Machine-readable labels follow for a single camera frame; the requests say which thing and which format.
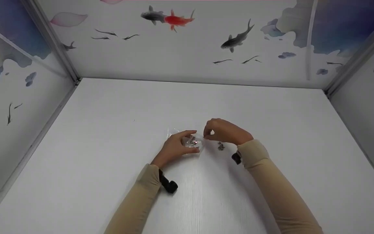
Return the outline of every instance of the small metal part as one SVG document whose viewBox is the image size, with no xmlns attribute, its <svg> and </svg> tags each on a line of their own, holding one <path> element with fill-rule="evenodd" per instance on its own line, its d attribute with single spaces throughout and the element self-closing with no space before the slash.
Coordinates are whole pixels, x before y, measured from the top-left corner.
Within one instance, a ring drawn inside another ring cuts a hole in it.
<svg viewBox="0 0 374 234">
<path fill-rule="evenodd" d="M 239 164 L 242 162 L 242 159 L 240 158 L 240 156 L 239 156 L 238 153 L 234 153 L 234 154 L 232 155 L 232 159 L 233 159 L 233 161 L 235 161 L 235 163 L 236 163 L 237 165 L 239 165 Z"/>
<path fill-rule="evenodd" d="M 220 144 L 217 149 L 220 150 L 220 151 L 223 151 L 224 150 L 224 145 Z"/>
</svg>

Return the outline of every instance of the hand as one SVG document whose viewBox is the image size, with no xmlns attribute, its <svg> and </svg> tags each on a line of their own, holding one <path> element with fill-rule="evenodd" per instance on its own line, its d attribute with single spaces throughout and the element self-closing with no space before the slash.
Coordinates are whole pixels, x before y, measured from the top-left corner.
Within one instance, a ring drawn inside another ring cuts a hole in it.
<svg viewBox="0 0 374 234">
<path fill-rule="evenodd" d="M 209 120 L 205 126 L 203 136 L 208 140 L 229 142 L 235 145 L 242 145 L 254 139 L 249 132 L 222 119 Z"/>
<path fill-rule="evenodd" d="M 184 154 L 194 154 L 200 152 L 198 148 L 188 148 L 181 144 L 183 137 L 190 137 L 191 134 L 196 133 L 196 130 L 186 130 L 177 134 L 171 135 L 162 146 L 161 151 L 157 154 L 151 165 L 156 165 L 160 169 L 165 167 L 168 163 L 181 158 Z"/>
</svg>

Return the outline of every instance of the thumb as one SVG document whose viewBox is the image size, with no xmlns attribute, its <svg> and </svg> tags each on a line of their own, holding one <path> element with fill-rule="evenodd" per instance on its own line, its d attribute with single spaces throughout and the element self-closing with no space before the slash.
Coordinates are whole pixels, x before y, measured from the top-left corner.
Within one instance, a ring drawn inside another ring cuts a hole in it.
<svg viewBox="0 0 374 234">
<path fill-rule="evenodd" d="M 200 152 L 200 150 L 199 150 L 199 148 L 185 148 L 185 150 L 184 150 L 184 153 L 185 154 L 196 154 L 196 153 L 199 153 Z"/>
<path fill-rule="evenodd" d="M 211 141 L 217 141 L 217 136 L 215 134 L 213 135 L 207 135 L 205 136 L 206 140 L 211 140 Z"/>
</svg>

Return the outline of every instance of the pink petal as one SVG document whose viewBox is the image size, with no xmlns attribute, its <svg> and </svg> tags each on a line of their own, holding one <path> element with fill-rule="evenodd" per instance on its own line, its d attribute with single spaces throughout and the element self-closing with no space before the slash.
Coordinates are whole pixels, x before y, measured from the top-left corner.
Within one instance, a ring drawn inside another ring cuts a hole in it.
<svg viewBox="0 0 374 234">
<path fill-rule="evenodd" d="M 81 24 L 88 15 L 78 15 L 71 12 L 57 13 L 50 21 L 54 25 L 61 27 L 74 27 Z"/>
<path fill-rule="evenodd" d="M 116 4 L 116 3 L 120 3 L 122 2 L 123 0 L 101 0 L 101 2 L 104 2 L 104 3 L 108 3 L 108 4 Z"/>
</svg>

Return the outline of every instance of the black wrist strap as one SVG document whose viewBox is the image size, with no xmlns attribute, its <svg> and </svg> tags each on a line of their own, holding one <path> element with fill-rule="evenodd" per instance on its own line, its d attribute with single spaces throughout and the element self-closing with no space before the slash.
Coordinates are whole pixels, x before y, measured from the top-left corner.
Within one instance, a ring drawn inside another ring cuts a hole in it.
<svg viewBox="0 0 374 234">
<path fill-rule="evenodd" d="M 237 152 L 232 155 L 232 159 L 233 161 L 235 161 L 237 165 L 239 165 L 242 162 L 242 159 L 240 158 Z"/>
<path fill-rule="evenodd" d="M 165 178 L 165 176 L 163 175 L 161 169 L 159 169 L 158 173 L 159 173 L 159 176 L 160 176 L 160 183 L 162 184 L 162 186 L 165 188 L 165 190 L 168 193 L 173 194 L 177 190 L 177 188 L 178 188 L 177 183 L 174 182 L 174 181 L 168 182 L 168 179 Z"/>
</svg>

